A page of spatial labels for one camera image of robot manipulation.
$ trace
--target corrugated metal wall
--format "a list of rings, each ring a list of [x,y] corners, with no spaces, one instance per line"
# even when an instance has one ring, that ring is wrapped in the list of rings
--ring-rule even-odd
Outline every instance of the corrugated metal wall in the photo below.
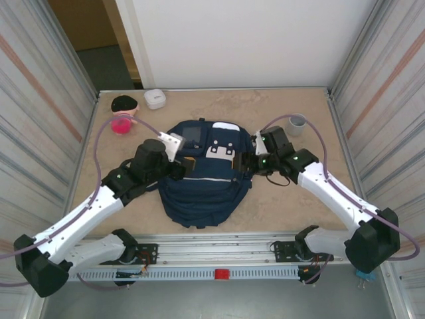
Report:
[[[425,1],[387,3],[335,103],[368,199],[394,209],[425,250]],[[425,318],[425,253],[397,268]]]
[[[0,254],[62,217],[96,103],[49,10],[0,5]],[[23,281],[13,259],[1,261],[0,281]],[[0,288],[2,319],[20,315],[27,287]]]

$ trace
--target small white box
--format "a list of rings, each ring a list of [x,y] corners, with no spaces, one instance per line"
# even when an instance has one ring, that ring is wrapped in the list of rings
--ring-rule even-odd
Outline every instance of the small white box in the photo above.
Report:
[[[147,107],[151,110],[156,110],[157,108],[162,108],[165,105],[165,94],[159,89],[146,91],[145,100]]]

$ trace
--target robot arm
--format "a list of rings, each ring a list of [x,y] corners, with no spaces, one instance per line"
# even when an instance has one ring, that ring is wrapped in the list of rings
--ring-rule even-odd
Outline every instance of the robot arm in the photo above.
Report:
[[[16,256],[18,270],[41,297],[49,296],[62,287],[81,270],[105,261],[120,259],[131,261],[136,254],[137,241],[124,229],[92,243],[77,245],[96,225],[123,209],[136,197],[146,192],[149,185],[162,177],[183,179],[193,169],[193,161],[175,161],[175,155],[183,146],[183,138],[161,133],[158,140],[146,140],[140,145],[133,159],[124,161],[103,180],[96,199],[88,206],[93,193],[67,216],[42,233],[30,238],[19,237],[15,250],[24,249],[48,239],[36,249]],[[56,229],[70,222],[83,208],[88,210],[57,236]]]
[[[296,235],[296,248],[302,259],[313,253],[328,253],[347,257],[360,271],[370,273],[400,249],[399,234],[364,212],[365,209],[398,226],[398,218],[391,209],[380,211],[367,203],[328,172],[308,150],[295,151],[282,128],[274,126],[254,136],[255,154],[237,154],[234,168],[258,175],[278,171],[295,184],[317,196],[347,227],[346,231],[330,231],[312,225]],[[341,191],[330,183],[332,180]],[[359,204],[359,209],[351,201]]]

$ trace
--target red block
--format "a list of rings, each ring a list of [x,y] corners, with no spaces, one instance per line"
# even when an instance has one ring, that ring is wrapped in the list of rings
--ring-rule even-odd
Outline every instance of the red block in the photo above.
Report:
[[[229,280],[230,271],[228,269],[216,269],[215,270],[215,280]]]

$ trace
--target gray floor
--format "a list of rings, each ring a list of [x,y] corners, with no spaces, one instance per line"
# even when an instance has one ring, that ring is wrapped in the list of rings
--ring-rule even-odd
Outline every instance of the gray floor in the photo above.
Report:
[[[118,45],[77,52],[96,90],[133,90],[126,63]]]
[[[383,279],[357,288],[349,265],[329,266],[316,287],[294,280],[139,282],[99,292],[69,283],[47,299],[41,318],[391,319]]]

